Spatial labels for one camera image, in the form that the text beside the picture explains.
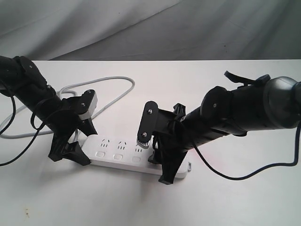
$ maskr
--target power strip switch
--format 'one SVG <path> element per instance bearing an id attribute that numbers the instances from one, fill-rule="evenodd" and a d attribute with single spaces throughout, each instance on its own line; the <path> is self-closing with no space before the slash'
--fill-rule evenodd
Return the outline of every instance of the power strip switch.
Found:
<path id="1" fill-rule="evenodd" d="M 147 161 L 153 153 L 152 145 L 142 149 L 136 140 L 90 135 L 82 150 L 92 165 L 162 175 L 161 165 Z M 190 170 L 191 163 L 186 156 L 175 177 L 184 178 Z"/>

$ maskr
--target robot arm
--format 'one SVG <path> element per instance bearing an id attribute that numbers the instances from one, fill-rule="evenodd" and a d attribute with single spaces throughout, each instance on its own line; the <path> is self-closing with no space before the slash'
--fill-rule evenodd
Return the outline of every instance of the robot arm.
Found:
<path id="1" fill-rule="evenodd" d="M 13 59 L 0 56 L 0 93 L 16 96 L 32 111 L 31 123 L 36 130 L 46 125 L 54 132 L 50 159 L 66 158 L 81 165 L 90 164 L 78 142 L 69 144 L 68 140 L 77 129 L 86 136 L 97 134 L 91 120 L 97 103 L 94 90 L 61 100 L 32 61 L 23 56 Z M 43 122 L 39 128 L 34 126 L 35 116 Z"/>
<path id="2" fill-rule="evenodd" d="M 243 137 L 253 130 L 297 127 L 301 120 L 300 82 L 288 77 L 271 79 L 269 75 L 255 81 L 230 72 L 225 75 L 243 85 L 232 91 L 213 88 L 189 114 L 181 104 L 169 112 L 153 101 L 146 103 L 137 143 L 147 148 L 154 136 L 149 162 L 162 165 L 159 182 L 172 184 L 187 151 L 196 146 L 229 134 Z"/>

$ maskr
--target electrical outlet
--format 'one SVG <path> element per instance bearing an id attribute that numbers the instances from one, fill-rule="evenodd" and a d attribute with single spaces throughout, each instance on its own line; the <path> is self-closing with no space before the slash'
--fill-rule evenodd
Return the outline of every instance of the electrical outlet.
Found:
<path id="1" fill-rule="evenodd" d="M 142 149 L 136 143 L 136 139 L 90 135 L 84 142 L 82 150 L 92 165 L 162 175 L 161 165 L 148 162 L 154 151 L 152 145 L 150 144 L 148 149 Z M 187 158 L 186 156 L 178 169 L 176 178 L 184 178 L 190 171 L 191 163 Z"/>

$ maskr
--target tabletop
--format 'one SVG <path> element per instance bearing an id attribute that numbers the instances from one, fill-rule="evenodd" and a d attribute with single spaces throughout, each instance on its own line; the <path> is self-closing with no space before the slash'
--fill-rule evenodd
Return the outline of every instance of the tabletop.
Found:
<path id="1" fill-rule="evenodd" d="M 160 109 L 176 103 L 186 112 L 200 106 L 215 86 L 228 90 L 237 84 L 223 76 L 226 70 L 250 79 L 270 74 L 301 80 L 301 60 L 79 62 L 36 61 L 56 90 L 107 76 L 128 76 L 136 87 L 94 120 L 98 134 L 136 137 L 144 104 Z M 75 90 L 94 89 L 97 109 L 116 98 L 131 83 L 103 81 Z M 10 99 L 0 96 L 0 119 L 12 111 Z M 29 110 L 16 116 L 7 134 L 33 132 Z M 207 143 L 200 151 L 217 170 L 243 176 L 273 162 L 292 162 L 295 129 L 249 132 Z M 39 136 L 16 162 L 0 168 L 1 226 L 283 226 L 300 225 L 301 166 L 268 169 L 244 181 L 226 180 L 211 172 L 194 150 L 188 157 L 192 171 L 173 185 L 158 176 L 82 167 L 69 160 L 48 158 L 52 135 Z M 20 153 L 30 138 L 0 139 L 0 160 Z"/>

